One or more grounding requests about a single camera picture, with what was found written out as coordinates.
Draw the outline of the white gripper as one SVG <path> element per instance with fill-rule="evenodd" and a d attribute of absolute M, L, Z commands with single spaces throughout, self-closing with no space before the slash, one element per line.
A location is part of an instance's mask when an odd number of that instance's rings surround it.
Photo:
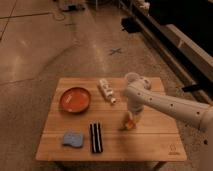
<path fill-rule="evenodd" d="M 128 121 L 134 124 L 138 123 L 142 116 L 143 107 L 128 107 Z"/>

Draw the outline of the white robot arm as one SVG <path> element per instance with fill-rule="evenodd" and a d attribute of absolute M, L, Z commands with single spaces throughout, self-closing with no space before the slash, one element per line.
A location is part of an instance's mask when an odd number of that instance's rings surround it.
<path fill-rule="evenodd" d="M 133 115 L 140 114 L 146 105 L 204 132 L 207 144 L 201 152 L 198 171 L 213 171 L 213 105 L 153 92 L 145 77 L 126 78 L 124 95 Z"/>

